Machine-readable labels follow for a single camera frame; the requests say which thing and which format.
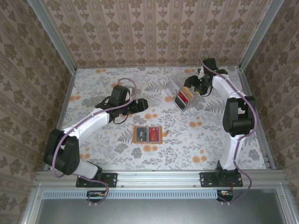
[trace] vent grille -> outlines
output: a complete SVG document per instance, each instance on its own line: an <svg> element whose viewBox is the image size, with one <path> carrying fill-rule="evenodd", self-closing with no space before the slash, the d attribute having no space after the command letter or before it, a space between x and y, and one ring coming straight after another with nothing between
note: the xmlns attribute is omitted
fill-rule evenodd
<svg viewBox="0 0 299 224"><path fill-rule="evenodd" d="M43 199L86 199L87 190L45 190ZM217 190L110 190L107 199L215 199Z"/></svg>

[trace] small box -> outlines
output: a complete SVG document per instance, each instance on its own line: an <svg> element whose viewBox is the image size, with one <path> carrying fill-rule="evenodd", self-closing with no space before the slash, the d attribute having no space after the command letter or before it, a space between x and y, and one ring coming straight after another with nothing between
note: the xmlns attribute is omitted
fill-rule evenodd
<svg viewBox="0 0 299 224"><path fill-rule="evenodd" d="M133 142L137 144L162 144L162 127L134 126Z"/></svg>
<svg viewBox="0 0 299 224"><path fill-rule="evenodd" d="M195 93L192 93L189 88L184 87L184 82L184 80L173 78L167 82L164 90L181 112L190 108L195 96Z"/></svg>

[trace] aluminum frame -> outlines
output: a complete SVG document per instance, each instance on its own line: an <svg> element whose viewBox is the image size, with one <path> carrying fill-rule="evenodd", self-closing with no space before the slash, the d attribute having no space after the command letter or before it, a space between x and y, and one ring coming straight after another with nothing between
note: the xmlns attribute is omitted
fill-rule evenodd
<svg viewBox="0 0 299 224"><path fill-rule="evenodd" d="M263 37L265 36L268 28L272 24L277 12L279 11L284 0L274 0L271 1L263 18L261 19L245 53L240 61L240 67L246 69L252 56L254 55L258 45L261 43Z"/></svg>
<svg viewBox="0 0 299 224"><path fill-rule="evenodd" d="M243 92L247 95L247 96L252 96L252 92L250 90L245 72L242 68L240 68L239 70L239 78L240 78L240 82L243 88ZM271 169L276 169L276 166L274 164L274 160L266 139L266 135L265 132L263 131L263 125L261 123L260 117L258 115L258 112L256 111L256 117L257 117L257 129L256 129L256 137L258 140L258 143L260 144L260 148L262 149L262 151L266 154L266 156L264 156L264 161L265 164L267 166L267 160L269 163L269 168Z"/></svg>
<svg viewBox="0 0 299 224"><path fill-rule="evenodd" d="M116 190L207 190L229 188L201 188L201 172L213 172L213 170L195 171L119 171L109 170L105 173L118 173ZM282 170L246 170L252 179L252 189L276 189L288 224L297 223L296 211L292 206L292 197L287 193L287 182ZM242 175L243 187L248 187L248 179ZM22 224L34 224L42 203L43 192L49 189L78 190L76 188L76 176L65 176L57 179L50 171L38 172L34 189L31 193L28 206L25 211ZM103 190L104 188L90 188L89 190Z"/></svg>

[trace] patterned wallpaper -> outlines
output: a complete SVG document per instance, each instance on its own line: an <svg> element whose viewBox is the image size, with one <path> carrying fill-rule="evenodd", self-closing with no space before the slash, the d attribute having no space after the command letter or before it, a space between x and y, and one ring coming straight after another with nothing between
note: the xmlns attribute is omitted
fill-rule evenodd
<svg viewBox="0 0 299 224"><path fill-rule="evenodd" d="M238 64L269 0L42 0L80 68Z"/></svg>
<svg viewBox="0 0 299 224"><path fill-rule="evenodd" d="M26 0L0 1L0 223L18 223L70 74Z"/></svg>
<svg viewBox="0 0 299 224"><path fill-rule="evenodd" d="M276 165L299 209L299 1L285 0L245 70Z"/></svg>

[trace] red card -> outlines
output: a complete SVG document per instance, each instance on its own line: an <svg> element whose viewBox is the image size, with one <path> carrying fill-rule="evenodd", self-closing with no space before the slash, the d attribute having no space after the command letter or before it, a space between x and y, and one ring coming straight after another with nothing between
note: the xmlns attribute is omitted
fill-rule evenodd
<svg viewBox="0 0 299 224"><path fill-rule="evenodd" d="M184 101L185 104L189 103L189 99L182 93L182 91L178 93L178 96Z"/></svg>
<svg viewBox="0 0 299 224"><path fill-rule="evenodd" d="M158 127L150 127L149 128L149 141L160 141L159 139L159 128Z"/></svg>

